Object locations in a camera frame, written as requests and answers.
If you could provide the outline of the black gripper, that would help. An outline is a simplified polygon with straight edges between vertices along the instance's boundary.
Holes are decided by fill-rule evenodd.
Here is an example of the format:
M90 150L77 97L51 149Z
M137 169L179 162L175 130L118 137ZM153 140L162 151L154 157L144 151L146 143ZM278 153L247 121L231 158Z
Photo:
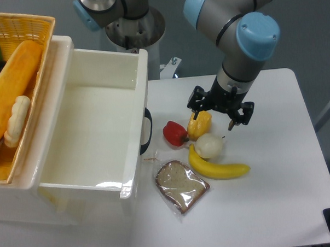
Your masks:
M228 131L231 131L234 126L249 124L253 115L254 102L243 103L245 96L246 93L237 92L237 87L233 87L230 92L226 91L215 79L208 93L201 86L194 88L189 96L187 108L193 112L193 120L197 119L201 111L211 109L228 114Z

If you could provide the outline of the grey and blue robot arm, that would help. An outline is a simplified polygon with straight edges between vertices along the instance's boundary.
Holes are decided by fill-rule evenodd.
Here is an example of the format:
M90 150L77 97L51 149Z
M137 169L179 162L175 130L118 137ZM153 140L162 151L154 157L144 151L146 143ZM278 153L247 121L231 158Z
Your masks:
M281 34L277 22L259 11L271 1L185 1L186 20L225 54L211 89L197 86L189 98L195 115L215 110L229 116L230 128L249 123L254 104L244 98ZM118 51L149 51L152 71L157 71L165 20L149 0L74 0L73 7L90 30L104 29Z

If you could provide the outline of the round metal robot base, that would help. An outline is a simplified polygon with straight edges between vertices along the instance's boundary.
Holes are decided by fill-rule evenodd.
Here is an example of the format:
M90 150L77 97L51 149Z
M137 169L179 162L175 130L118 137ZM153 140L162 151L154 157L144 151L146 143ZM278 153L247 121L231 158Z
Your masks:
M126 50L144 49L156 44L164 35L166 23L157 9L149 7L148 13L140 19L119 18L105 28L108 39Z

